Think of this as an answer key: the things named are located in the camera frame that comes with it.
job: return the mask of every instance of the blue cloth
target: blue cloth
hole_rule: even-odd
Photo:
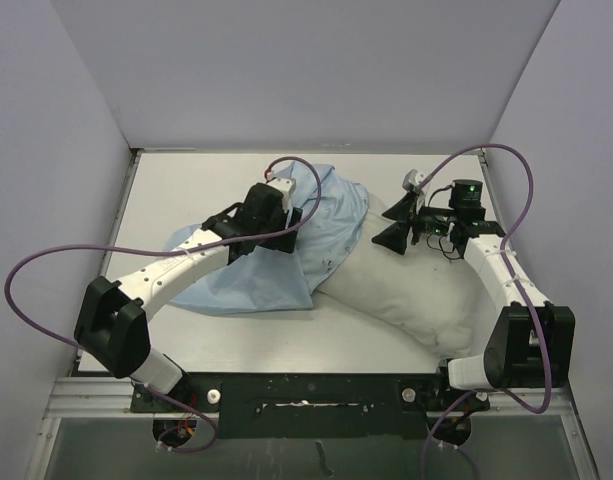
[[[258,247],[201,278],[171,304],[209,315],[312,308],[311,293],[355,248],[368,210],[363,185],[340,177],[332,165],[314,167],[322,180],[322,200],[315,215],[299,229],[294,254]],[[297,181],[292,204],[306,216],[317,198],[310,170],[293,162],[278,175]],[[198,227],[178,230],[165,248],[175,248]]]

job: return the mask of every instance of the wrinkled fabric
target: wrinkled fabric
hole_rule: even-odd
[[[363,185],[346,180],[332,165],[314,165],[322,180],[319,208],[299,229],[295,252],[256,248],[231,265],[198,280],[170,303],[208,315],[312,308],[311,294],[348,257],[361,235],[368,210]],[[278,173],[297,181],[292,205],[306,216],[317,197],[312,173],[292,163]],[[199,228],[176,231],[166,243],[171,250]]]

